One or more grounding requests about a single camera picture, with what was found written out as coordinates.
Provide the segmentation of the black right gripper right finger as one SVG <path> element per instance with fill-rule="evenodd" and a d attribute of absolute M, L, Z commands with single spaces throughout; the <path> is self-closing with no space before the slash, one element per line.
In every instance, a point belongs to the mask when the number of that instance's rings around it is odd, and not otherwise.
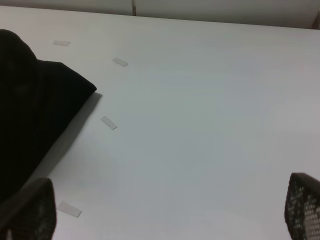
<path fill-rule="evenodd" d="M 290 175 L 284 219 L 292 240 L 320 238 L 320 181 L 294 172 Z"/>

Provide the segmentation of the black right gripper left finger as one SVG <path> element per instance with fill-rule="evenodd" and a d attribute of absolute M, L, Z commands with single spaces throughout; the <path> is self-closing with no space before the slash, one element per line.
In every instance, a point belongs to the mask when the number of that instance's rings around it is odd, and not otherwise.
<path fill-rule="evenodd" d="M 0 204 L 2 240 L 51 240 L 57 224 L 53 183 L 39 178 Z"/>

